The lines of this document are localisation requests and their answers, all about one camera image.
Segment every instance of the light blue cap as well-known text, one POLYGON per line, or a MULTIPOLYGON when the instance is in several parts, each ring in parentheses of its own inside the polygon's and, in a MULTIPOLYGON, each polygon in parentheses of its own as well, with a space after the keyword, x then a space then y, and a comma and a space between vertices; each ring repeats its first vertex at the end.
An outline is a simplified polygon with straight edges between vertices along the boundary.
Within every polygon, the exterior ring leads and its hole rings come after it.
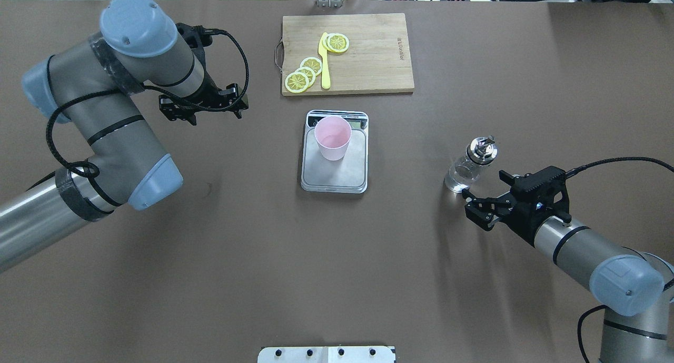
POLYGON ((159 56, 178 41, 175 24, 153 0, 112 0, 100 24, 110 47, 127 56, 159 56))
MULTIPOLYGON (((49 118, 58 105, 51 94, 51 86, 49 85, 49 59, 48 57, 30 68, 28 72, 24 73, 21 79, 21 87, 24 89, 24 94, 28 100, 38 108, 38 110, 47 118, 49 118)), ((56 118, 57 123, 68 123, 70 118, 61 113, 56 118)))
POLYGON ((638 315, 660 298, 665 281, 644 259, 618 255, 601 262, 590 276, 590 292, 626 317, 638 315))
POLYGON ((183 176, 173 163, 171 154, 166 154, 135 187, 128 203, 135 210, 144 210, 168 197, 182 185, 183 176))

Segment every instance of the kitchen scale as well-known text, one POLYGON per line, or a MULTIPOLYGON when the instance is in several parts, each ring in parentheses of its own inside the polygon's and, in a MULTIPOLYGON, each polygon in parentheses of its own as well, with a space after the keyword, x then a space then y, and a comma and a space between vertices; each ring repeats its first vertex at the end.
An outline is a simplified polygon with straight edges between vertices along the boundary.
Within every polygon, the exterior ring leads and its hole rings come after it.
POLYGON ((363 193, 368 188, 368 115, 362 111, 312 110, 306 114, 301 186, 308 192, 363 193), (314 127, 326 116, 351 124, 344 158, 329 161, 318 150, 314 127))

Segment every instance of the cutting board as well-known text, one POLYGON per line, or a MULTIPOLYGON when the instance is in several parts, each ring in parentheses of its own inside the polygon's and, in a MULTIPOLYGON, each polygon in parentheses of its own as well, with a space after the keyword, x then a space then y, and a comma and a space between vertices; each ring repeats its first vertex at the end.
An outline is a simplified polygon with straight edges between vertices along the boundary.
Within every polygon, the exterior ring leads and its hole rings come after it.
POLYGON ((407 21, 402 13, 286 16, 283 49, 284 96, 414 92, 407 21), (332 87, 323 89, 319 76, 306 92, 289 92, 284 84, 286 76, 304 58, 320 58, 318 41, 323 32, 339 32, 350 41, 345 53, 328 53, 332 87))

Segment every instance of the logo text on cutting board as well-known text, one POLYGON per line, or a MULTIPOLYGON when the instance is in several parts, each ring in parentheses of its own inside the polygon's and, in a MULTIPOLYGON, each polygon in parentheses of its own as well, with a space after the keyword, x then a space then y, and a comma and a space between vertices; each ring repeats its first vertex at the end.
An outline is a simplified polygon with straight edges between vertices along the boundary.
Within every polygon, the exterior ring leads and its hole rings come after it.
POLYGON ((402 53, 402 38, 398 37, 398 55, 400 56, 400 60, 405 59, 405 54, 402 53))

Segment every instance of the brown tabletop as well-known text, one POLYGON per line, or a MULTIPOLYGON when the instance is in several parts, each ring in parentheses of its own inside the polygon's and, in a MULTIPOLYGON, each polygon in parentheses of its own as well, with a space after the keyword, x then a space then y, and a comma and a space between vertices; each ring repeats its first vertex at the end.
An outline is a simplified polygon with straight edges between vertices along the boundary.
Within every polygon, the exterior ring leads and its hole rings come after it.
MULTIPOLYGON (((105 2, 0 1, 0 202, 57 168, 45 119, 21 90, 35 63, 98 30, 105 2)), ((500 224, 490 233, 443 187, 450 159, 493 133, 498 170, 564 169, 614 156, 674 162, 671 5, 161 3, 176 22, 229 30, 250 61, 250 110, 168 122, 135 100, 183 188, 128 205, 0 275, 0 361, 256 361, 262 346, 386 344, 398 361, 572 363, 592 295, 500 224), (284 98, 274 66, 283 15, 407 15, 414 94, 284 98), (311 109, 371 120, 363 195, 299 186, 311 109)), ((216 82, 243 84, 225 37, 216 82)), ((56 142, 91 154, 72 125, 56 142)), ((569 181, 571 214, 607 238, 674 261, 674 175, 616 163, 569 181)), ((587 320, 590 360, 601 315, 587 320)), ((670 332, 674 319, 670 317, 670 332)))

